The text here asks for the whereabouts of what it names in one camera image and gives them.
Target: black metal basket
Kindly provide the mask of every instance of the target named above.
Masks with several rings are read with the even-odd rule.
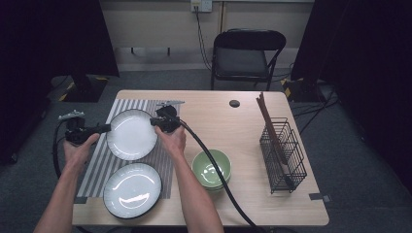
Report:
[[[306,177],[303,165],[303,153],[294,131],[287,118],[272,118],[272,124],[278,137],[281,153],[275,150],[274,142],[270,139],[266,126],[260,137],[260,147],[269,177],[271,193],[278,190],[293,192]]]

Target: wooden tabletop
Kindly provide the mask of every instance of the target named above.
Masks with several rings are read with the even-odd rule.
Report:
[[[263,92],[271,117],[286,117],[297,131],[287,98],[282,92]],[[180,110],[184,120],[208,149],[221,150],[232,163],[229,188],[248,217],[261,226],[326,225],[328,215],[323,200],[311,200],[310,193],[319,193],[309,160],[302,146],[307,177],[293,193],[270,193],[263,156],[259,145],[264,120],[255,91],[187,91],[187,90],[122,90],[117,99],[170,99],[186,103]],[[229,106],[238,100],[240,107]],[[201,147],[188,134],[185,156],[189,164],[201,152]],[[224,190],[210,193],[223,225],[247,225],[237,213]],[[176,175],[170,199],[160,199],[144,216],[120,219],[112,216],[103,198],[87,198],[85,204],[75,204],[74,225],[186,225]]]

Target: ceramic bowl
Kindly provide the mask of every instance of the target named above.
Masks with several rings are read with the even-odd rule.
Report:
[[[228,183],[231,175],[231,162],[226,154],[220,150],[209,150],[218,164],[224,180]],[[207,154],[203,151],[199,153],[191,163],[191,170],[197,180],[207,190],[219,190],[223,188],[221,179]]]

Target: striped mat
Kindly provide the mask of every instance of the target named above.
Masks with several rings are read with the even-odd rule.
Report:
[[[162,102],[165,102],[165,100],[116,99],[106,123],[110,123],[112,118],[119,113],[130,109],[142,110],[155,117],[155,110],[159,108],[156,104]],[[180,105],[176,105],[174,107],[179,113]],[[173,163],[167,152],[161,146],[160,140],[157,140],[154,149],[145,157],[127,161],[117,158],[112,154],[107,146],[105,135],[102,135],[97,143],[77,196],[103,197],[105,183],[109,180],[111,175],[114,174],[119,168],[136,162],[146,163],[157,170],[163,185],[160,198],[170,198]]]

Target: forearm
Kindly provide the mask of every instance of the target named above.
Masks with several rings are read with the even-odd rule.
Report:
[[[34,232],[72,232],[77,175],[64,169]]]
[[[183,156],[174,158],[182,209],[189,232],[223,232],[223,226],[209,194],[196,179]]]

